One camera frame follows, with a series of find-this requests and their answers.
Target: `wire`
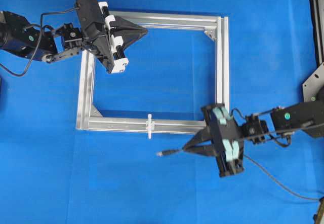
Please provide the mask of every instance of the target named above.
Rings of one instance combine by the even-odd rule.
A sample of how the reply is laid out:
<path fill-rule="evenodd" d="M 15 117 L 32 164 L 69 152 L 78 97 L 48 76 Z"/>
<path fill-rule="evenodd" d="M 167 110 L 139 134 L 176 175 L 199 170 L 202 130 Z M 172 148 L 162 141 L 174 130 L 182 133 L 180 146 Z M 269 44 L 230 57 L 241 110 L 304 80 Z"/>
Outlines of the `wire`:
<path fill-rule="evenodd" d="M 40 25 L 39 25 L 39 26 L 37 25 L 37 27 L 40 27 L 40 31 L 39 31 L 39 36 L 38 36 L 37 44 L 36 44 L 35 50 L 34 50 L 32 56 L 30 57 L 30 59 L 29 59 L 27 65 L 26 65 L 26 67 L 25 67 L 23 73 L 14 73 L 14 72 L 12 72 L 11 70 L 9 70 L 8 68 L 6 68 L 4 65 L 2 65 L 1 63 L 0 63 L 0 67 L 2 67 L 4 70 L 6 70 L 8 73 L 10 73 L 10 74 L 13 75 L 13 76 L 16 76 L 16 77 L 22 77 L 22 76 L 24 76 L 24 75 L 27 73 L 27 71 L 28 71 L 28 69 L 29 69 L 29 67 L 30 67 L 30 65 L 31 65 L 31 62 L 32 62 L 32 60 L 34 59 L 34 57 L 35 57 L 35 55 L 36 55 L 36 53 L 37 53 L 37 50 L 38 50 L 38 48 L 39 48 L 39 45 L 41 44 L 41 40 L 42 40 L 42 35 L 43 35 L 43 30 L 44 30 L 44 28 L 46 28 L 46 27 L 48 28 L 47 25 L 45 25 L 45 26 L 43 27 L 43 16 L 45 16 L 45 15 L 66 14 L 66 13 L 69 13 L 69 12 L 71 12 L 71 11 L 73 11 L 73 10 L 77 10 L 77 9 L 79 9 L 79 7 L 75 7 L 75 8 L 71 8 L 71 9 L 65 10 L 65 11 L 59 11 L 59 12 L 42 13 L 42 14 L 40 15 Z"/>
<path fill-rule="evenodd" d="M 238 108 L 233 108 L 233 109 L 232 109 L 231 114 L 230 114 L 231 116 L 233 116 L 234 111 L 237 111 L 238 114 L 239 114 L 239 116 L 240 116 L 243 120 L 246 121 L 246 118 L 243 117 L 243 114 L 241 113 L 241 111 L 240 111 Z"/>
<path fill-rule="evenodd" d="M 273 140 L 274 142 L 276 142 L 276 144 L 280 145 L 283 148 L 287 148 L 288 146 L 290 146 L 292 144 L 292 138 L 291 137 L 287 137 L 287 144 L 281 143 L 279 142 L 279 138 L 281 137 L 274 137 L 272 134 L 269 134 L 271 140 Z"/>
<path fill-rule="evenodd" d="M 287 192 L 289 192 L 290 194 L 304 199 L 304 200 L 312 200 L 312 201 L 319 201 L 319 198 L 310 198 L 310 197 L 305 197 L 302 196 L 300 194 L 295 193 L 294 191 L 291 191 L 288 187 L 286 187 L 285 185 L 283 185 L 281 182 L 279 182 L 274 176 L 272 176 L 263 166 L 261 166 L 259 163 L 257 163 L 256 161 L 254 161 L 251 157 L 247 156 L 247 155 L 243 155 L 245 158 L 247 158 L 248 160 L 250 160 L 253 164 L 255 164 L 256 166 L 258 166 L 265 174 L 267 174 L 277 185 L 279 185 L 280 187 L 282 187 L 284 190 L 286 190 Z"/>

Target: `metal frame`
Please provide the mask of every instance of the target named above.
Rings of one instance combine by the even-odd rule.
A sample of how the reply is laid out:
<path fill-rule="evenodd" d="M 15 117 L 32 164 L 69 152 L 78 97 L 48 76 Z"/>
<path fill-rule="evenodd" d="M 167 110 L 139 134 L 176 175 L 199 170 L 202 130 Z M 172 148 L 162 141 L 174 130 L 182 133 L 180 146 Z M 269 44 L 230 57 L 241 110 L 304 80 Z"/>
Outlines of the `metal frame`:
<path fill-rule="evenodd" d="M 215 42 L 215 102 L 229 109 L 229 41 L 228 17 L 173 15 L 111 11 L 146 28 L 185 29 L 203 31 Z M 76 128 L 96 131 L 195 134 L 206 126 L 204 121 L 150 120 L 106 118 L 92 105 L 95 78 L 95 57 L 83 51 L 80 70 Z"/>

